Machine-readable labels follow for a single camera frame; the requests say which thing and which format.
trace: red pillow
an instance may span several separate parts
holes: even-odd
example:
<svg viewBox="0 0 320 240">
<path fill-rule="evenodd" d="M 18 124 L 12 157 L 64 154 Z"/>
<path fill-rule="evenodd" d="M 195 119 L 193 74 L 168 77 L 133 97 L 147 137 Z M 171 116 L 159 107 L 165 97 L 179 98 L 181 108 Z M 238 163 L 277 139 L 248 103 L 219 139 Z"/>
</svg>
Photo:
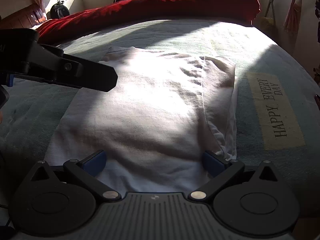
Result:
<svg viewBox="0 0 320 240">
<path fill-rule="evenodd" d="M 55 44 L 102 28 L 151 17 L 226 17 L 251 24 L 258 0 L 123 0 L 44 23 L 39 43 Z"/>
</svg>

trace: bed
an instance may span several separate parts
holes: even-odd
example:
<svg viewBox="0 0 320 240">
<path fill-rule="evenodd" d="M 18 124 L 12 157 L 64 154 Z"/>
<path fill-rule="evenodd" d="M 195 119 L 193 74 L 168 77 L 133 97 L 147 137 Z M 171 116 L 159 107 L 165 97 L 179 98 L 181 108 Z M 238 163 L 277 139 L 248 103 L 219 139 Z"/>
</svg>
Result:
<svg viewBox="0 0 320 240">
<path fill-rule="evenodd" d="M 320 112 L 314 101 L 319 87 L 299 63 L 256 28 L 225 18 L 166 17 L 84 33 L 59 47 L 67 54 L 95 62 L 110 47 L 179 51 L 231 60 L 238 79 L 236 158 L 247 165 L 273 161 L 295 192 L 301 215 L 319 214 Z M 50 159 L 54 149 L 51 140 L 58 136 L 57 127 L 79 90 L 19 79 L 7 90 L 10 100 L 2 109 L 0 149 L 19 181 L 35 161 Z M 81 151 L 76 145 L 69 149 L 72 152 L 65 157 L 76 157 Z M 110 162 L 116 159 L 111 156 Z M 107 181 L 114 179 L 116 169 L 106 171 L 105 176 L 111 177 Z M 139 178 L 140 174 L 127 176 Z M 170 180 L 167 183 L 171 190 L 179 188 Z"/>
</svg>

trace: yellow patch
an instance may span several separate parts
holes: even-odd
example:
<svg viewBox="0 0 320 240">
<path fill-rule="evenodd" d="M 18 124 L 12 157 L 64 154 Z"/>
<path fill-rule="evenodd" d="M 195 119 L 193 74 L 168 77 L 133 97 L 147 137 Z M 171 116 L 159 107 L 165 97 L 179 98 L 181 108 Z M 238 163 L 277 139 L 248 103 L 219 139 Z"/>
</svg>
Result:
<svg viewBox="0 0 320 240">
<path fill-rule="evenodd" d="M 275 75 L 247 72 L 264 147 L 280 150 L 305 145 L 287 95 Z"/>
</svg>

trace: logo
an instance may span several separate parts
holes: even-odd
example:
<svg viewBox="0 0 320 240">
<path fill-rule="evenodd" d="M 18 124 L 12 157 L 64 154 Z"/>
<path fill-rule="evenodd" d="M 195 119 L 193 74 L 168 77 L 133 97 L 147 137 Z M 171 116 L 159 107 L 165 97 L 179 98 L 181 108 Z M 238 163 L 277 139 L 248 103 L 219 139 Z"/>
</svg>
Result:
<svg viewBox="0 0 320 240">
<path fill-rule="evenodd" d="M 153 199 L 153 200 L 157 200 L 157 199 L 159 199 L 160 197 L 158 196 L 158 195 L 153 195 L 152 197 L 151 197 L 151 199 Z"/>
<path fill-rule="evenodd" d="M 5 44 L 0 44 L 0 52 L 4 52 Z"/>
</svg>

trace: triangular cutout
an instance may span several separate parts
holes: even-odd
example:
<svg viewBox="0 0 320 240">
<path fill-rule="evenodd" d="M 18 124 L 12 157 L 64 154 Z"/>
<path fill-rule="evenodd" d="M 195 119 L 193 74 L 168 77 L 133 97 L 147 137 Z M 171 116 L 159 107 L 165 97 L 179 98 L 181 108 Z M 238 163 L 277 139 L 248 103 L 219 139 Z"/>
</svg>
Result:
<svg viewBox="0 0 320 240">
<path fill-rule="evenodd" d="M 272 169 L 268 166 L 264 167 L 259 178 L 263 179 L 263 180 L 278 181 L 276 176 L 274 175 Z"/>
<path fill-rule="evenodd" d="M 40 167 L 39 169 L 37 169 L 31 181 L 44 180 L 44 179 L 49 179 L 49 175 L 45 171 L 44 167 Z"/>
</svg>

